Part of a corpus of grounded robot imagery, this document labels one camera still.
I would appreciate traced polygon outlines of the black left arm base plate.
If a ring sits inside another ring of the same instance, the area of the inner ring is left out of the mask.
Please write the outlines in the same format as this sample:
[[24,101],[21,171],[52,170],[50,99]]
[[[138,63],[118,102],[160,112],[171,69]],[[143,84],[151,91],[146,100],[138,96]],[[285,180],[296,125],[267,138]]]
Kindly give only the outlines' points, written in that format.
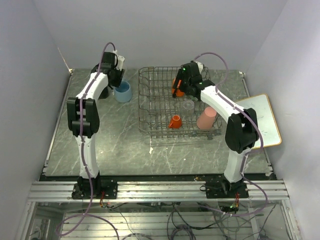
[[77,182],[73,186],[71,193],[71,198],[73,200],[89,200],[91,197],[93,199],[107,199],[113,200],[117,198],[118,194],[118,183],[114,181],[92,182],[93,187],[93,197],[92,188],[88,179],[84,182]]

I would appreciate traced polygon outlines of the large orange mug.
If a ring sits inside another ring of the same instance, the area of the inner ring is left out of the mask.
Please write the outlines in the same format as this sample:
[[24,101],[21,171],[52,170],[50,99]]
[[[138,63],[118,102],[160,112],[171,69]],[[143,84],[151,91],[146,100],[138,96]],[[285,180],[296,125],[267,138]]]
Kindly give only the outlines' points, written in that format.
[[[175,92],[175,89],[173,88],[174,86],[174,83],[175,83],[175,78],[172,80],[172,88],[171,88],[171,93],[173,94]],[[181,90],[179,90],[179,86],[180,86],[180,83],[181,83],[181,80],[178,82],[178,85],[177,85],[177,91],[176,91],[176,97],[183,97],[185,95],[184,92],[182,92]]]

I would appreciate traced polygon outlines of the black mug white inside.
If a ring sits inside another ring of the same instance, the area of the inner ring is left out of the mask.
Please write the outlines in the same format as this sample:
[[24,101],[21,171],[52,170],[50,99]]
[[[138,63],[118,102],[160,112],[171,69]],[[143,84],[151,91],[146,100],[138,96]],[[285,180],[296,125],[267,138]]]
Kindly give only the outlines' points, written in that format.
[[106,86],[106,87],[102,90],[102,92],[101,92],[101,94],[100,94],[100,96],[99,96],[99,99],[106,99],[109,95],[110,95],[110,94],[109,94],[109,87]]

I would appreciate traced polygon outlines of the light blue mug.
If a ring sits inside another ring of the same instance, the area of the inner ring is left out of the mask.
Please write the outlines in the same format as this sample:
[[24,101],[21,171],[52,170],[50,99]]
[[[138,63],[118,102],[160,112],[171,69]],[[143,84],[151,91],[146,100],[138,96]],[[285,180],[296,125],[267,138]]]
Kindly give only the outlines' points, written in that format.
[[127,103],[132,99],[133,93],[129,82],[122,81],[119,87],[114,89],[115,99],[120,103]]

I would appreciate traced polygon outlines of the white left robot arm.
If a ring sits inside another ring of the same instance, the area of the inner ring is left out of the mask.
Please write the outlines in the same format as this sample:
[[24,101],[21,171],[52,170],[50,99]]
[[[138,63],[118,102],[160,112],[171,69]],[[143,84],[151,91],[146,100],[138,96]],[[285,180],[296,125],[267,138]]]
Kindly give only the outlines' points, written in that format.
[[96,133],[100,128],[97,101],[104,90],[120,86],[125,72],[124,61],[117,50],[104,52],[81,92],[67,99],[68,128],[78,145],[81,160],[79,176],[83,179],[99,175],[95,147]]

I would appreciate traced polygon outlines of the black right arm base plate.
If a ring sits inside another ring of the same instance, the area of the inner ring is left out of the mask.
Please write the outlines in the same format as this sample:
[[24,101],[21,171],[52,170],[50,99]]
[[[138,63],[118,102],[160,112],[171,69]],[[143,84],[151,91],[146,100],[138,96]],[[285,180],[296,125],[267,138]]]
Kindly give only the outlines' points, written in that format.
[[226,180],[206,181],[199,190],[204,192],[207,199],[248,198],[247,185],[243,181],[229,183]]

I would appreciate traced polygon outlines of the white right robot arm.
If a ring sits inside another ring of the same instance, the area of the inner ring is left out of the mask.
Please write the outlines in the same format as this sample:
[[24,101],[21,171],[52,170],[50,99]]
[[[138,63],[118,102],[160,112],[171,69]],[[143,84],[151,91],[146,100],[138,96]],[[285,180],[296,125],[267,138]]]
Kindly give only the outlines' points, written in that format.
[[263,143],[258,128],[257,113],[253,108],[243,108],[226,97],[211,80],[203,79],[203,64],[191,61],[181,65],[173,84],[176,97],[179,90],[212,107],[226,122],[225,143],[229,148],[221,194],[226,198],[238,192],[237,182],[244,176],[245,161],[257,141]]

